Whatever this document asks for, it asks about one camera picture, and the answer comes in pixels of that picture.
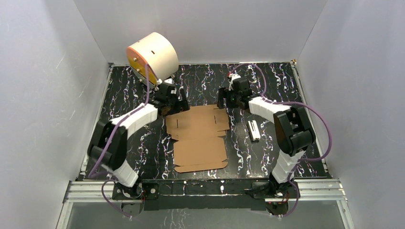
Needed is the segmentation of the brown cardboard box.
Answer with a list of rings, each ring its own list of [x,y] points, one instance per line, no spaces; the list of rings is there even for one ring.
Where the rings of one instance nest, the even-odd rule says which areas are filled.
[[[222,169],[228,165],[224,136],[230,129],[225,109],[216,105],[192,106],[166,117],[173,144],[174,170],[178,173]]]

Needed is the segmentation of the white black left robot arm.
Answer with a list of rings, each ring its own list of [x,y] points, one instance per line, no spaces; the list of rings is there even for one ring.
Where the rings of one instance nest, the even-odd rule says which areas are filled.
[[[163,82],[134,110],[109,121],[98,121],[87,150],[88,157],[96,161],[89,175],[92,177],[101,166],[125,186],[124,192],[130,198],[140,197],[143,186],[137,182],[138,173],[127,161],[128,139],[161,117],[189,109],[185,90],[173,83]]]

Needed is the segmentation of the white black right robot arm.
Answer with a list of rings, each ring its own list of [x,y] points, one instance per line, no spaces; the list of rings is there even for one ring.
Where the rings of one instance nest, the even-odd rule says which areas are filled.
[[[241,108],[274,124],[279,156],[270,176],[268,189],[272,196],[282,197],[293,184],[299,160],[311,146],[316,135],[304,107],[270,101],[253,94],[246,78],[232,73],[229,86],[218,90],[217,107]]]

